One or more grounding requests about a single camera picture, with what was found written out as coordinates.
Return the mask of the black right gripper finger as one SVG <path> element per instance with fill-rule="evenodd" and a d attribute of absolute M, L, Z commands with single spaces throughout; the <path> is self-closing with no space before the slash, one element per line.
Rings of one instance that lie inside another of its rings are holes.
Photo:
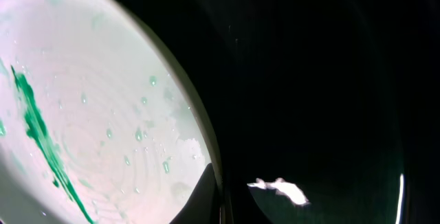
<path fill-rule="evenodd" d="M 187 203 L 170 224 L 220 224 L 220 213 L 215 172 L 208 164 Z"/>

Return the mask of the mint green plate front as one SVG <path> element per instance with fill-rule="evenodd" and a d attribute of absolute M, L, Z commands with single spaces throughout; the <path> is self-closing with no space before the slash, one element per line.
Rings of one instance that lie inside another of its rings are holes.
<path fill-rule="evenodd" d="M 116 0 L 1 0 L 1 222 L 171 223 L 219 150 L 171 51 Z"/>

